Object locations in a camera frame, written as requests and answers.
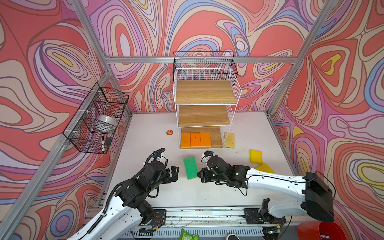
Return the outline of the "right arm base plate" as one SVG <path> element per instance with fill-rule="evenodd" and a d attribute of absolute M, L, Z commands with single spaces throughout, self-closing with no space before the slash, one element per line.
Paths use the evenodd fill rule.
<path fill-rule="evenodd" d="M 268 210 L 262 210 L 259 208 L 246 208 L 244 209 L 244 215 L 242 216 L 247 224 L 279 224 L 284 225 L 287 223 L 285 217 L 275 218 Z"/>

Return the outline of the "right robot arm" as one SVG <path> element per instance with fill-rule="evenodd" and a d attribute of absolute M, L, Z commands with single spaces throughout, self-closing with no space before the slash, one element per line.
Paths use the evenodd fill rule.
<path fill-rule="evenodd" d="M 259 209 L 266 218 L 281 219 L 286 216 L 308 215 L 311 218 L 332 223 L 334 217 L 334 193 L 316 173 L 305 176 L 284 176 L 262 172 L 243 165 L 230 165 L 217 155 L 203 157 L 206 164 L 197 174 L 203 183 L 214 182 L 238 190 L 261 189 L 283 194 L 280 200 L 265 198 Z"/>

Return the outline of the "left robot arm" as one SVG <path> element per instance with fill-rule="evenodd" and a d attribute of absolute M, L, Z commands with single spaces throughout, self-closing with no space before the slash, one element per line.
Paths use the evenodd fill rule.
<path fill-rule="evenodd" d="M 138 226 L 150 232 L 166 222 L 166 210 L 154 210 L 147 201 L 161 184 L 178 180 L 179 168 L 167 168 L 155 160 L 146 163 L 132 178 L 117 184 L 108 196 L 104 208 L 84 227 L 72 235 L 72 240 L 117 240 Z"/>

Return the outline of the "pale yellow sponge orange underside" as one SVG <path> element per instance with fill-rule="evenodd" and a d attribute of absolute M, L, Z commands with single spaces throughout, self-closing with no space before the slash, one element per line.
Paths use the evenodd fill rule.
<path fill-rule="evenodd" d="M 211 147 L 211 134 L 209 132 L 201 132 L 201 147 Z"/>

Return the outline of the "green sponge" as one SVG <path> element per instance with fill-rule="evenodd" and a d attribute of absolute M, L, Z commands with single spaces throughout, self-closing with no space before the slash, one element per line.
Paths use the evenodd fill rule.
<path fill-rule="evenodd" d="M 192 180 L 198 177 L 198 167 L 195 157 L 189 157 L 183 159 L 184 166 L 186 169 L 186 176 L 188 180 Z"/>

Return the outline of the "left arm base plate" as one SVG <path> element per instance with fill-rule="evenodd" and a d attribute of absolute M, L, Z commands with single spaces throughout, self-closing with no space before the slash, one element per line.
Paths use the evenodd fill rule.
<path fill-rule="evenodd" d="M 161 227 L 166 223 L 166 216 L 166 209 L 155 209 L 144 215 L 140 226 Z"/>

